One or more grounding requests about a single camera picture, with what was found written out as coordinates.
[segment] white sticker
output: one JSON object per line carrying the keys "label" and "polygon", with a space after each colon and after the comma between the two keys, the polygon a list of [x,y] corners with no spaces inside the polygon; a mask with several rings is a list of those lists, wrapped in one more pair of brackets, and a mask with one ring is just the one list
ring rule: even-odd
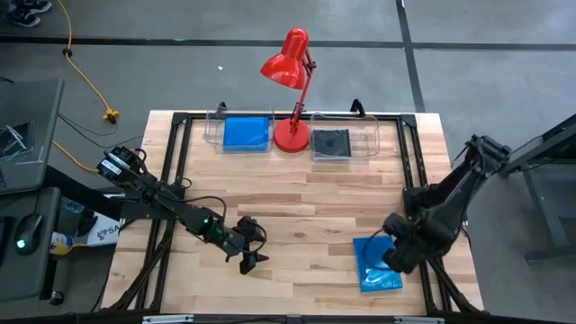
{"label": "white sticker", "polygon": [[102,165],[105,166],[107,169],[109,169],[110,171],[114,172],[117,176],[120,175],[120,172],[122,172],[122,170],[120,170],[117,166],[115,166],[114,164],[108,162],[108,160],[102,160]]}
{"label": "white sticker", "polygon": [[123,167],[123,168],[130,168],[129,165],[127,165],[124,161],[120,160],[118,157],[116,157],[114,154],[112,153],[108,153],[108,158],[111,158],[114,160],[114,162],[116,162],[119,166]]}

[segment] lamp arm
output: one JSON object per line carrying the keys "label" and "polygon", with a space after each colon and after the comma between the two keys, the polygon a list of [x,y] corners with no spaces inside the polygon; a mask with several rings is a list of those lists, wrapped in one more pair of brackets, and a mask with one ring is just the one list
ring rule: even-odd
{"label": "lamp arm", "polygon": [[296,113],[292,117],[291,120],[291,127],[290,133],[295,133],[298,130],[298,121],[300,120],[300,115],[302,113],[302,107],[304,106],[304,99],[306,98],[306,94],[308,93],[308,87],[310,86],[310,81],[312,79],[312,72],[314,68],[316,68],[316,63],[312,60],[310,52],[306,49],[306,57],[302,59],[302,64],[307,72],[306,83],[304,84],[304,88],[302,89],[302,94],[300,96],[300,100],[298,101],[298,107],[296,108]]}

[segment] desk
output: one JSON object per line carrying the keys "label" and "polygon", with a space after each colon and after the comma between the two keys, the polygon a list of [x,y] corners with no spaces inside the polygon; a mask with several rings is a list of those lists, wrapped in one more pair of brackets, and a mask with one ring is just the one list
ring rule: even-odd
{"label": "desk", "polygon": [[[50,258],[52,231],[58,221],[60,190],[45,188],[30,193],[0,195],[0,217],[12,217],[9,239],[0,265],[0,301],[12,301],[52,294],[56,261]],[[40,244],[34,253],[19,255],[14,244],[14,231],[20,220],[31,213],[42,215]]]}
{"label": "desk", "polygon": [[[18,129],[19,125],[29,125],[26,129],[18,129],[28,149],[22,154],[12,156],[11,153],[0,158],[0,194],[56,187],[62,196],[118,219],[117,202],[48,165],[63,87],[64,82],[59,79],[0,84],[0,132],[7,126]],[[6,134],[7,131],[3,140],[7,142]]]}
{"label": "desk", "polygon": [[[148,170],[160,176],[173,112],[152,111],[142,148]],[[450,162],[438,114],[417,114],[418,133],[427,177],[438,182]],[[268,232],[262,253],[270,260],[248,275],[238,270],[239,258],[224,262],[216,247],[204,245],[176,226],[161,311],[164,313],[423,315],[426,313],[419,270],[402,275],[399,291],[360,293],[352,238],[365,237],[382,226],[390,212],[403,213],[404,174],[395,124],[381,122],[381,151],[367,163],[314,163],[311,153],[225,155],[203,140],[203,121],[194,121],[184,176],[193,190],[224,198],[226,225],[239,217],[258,219]],[[178,135],[175,156],[179,154]],[[171,167],[174,179],[176,160]],[[418,178],[413,175],[415,183]],[[216,202],[206,205],[217,212]],[[150,221],[137,220],[120,236],[103,307],[116,302],[138,274],[144,260]],[[472,304],[482,299],[470,247],[460,237],[444,258],[452,276]],[[437,279],[430,270],[436,304]],[[148,287],[151,296],[154,285]]]}

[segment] clear plastic container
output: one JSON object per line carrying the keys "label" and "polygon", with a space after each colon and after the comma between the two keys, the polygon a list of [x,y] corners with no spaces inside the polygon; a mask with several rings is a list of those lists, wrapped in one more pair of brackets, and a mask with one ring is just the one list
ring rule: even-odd
{"label": "clear plastic container", "polygon": [[204,140],[219,153],[266,153],[272,149],[274,125],[272,106],[219,105],[206,113]]}
{"label": "clear plastic container", "polygon": [[351,161],[380,152],[380,130],[374,116],[310,117],[310,151],[314,161]]}

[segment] blue box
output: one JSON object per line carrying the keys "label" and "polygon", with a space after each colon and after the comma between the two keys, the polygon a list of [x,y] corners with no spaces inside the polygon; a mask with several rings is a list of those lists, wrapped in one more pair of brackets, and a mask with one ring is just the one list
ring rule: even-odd
{"label": "blue box", "polygon": [[367,241],[368,238],[354,238],[352,240],[360,291],[365,293],[402,288],[402,276],[391,270],[382,261],[384,252],[388,248],[394,248],[392,239],[388,236],[372,238],[370,244],[366,247],[366,259],[364,259],[362,250]]}
{"label": "blue box", "polygon": [[226,117],[225,152],[268,151],[268,117]]}

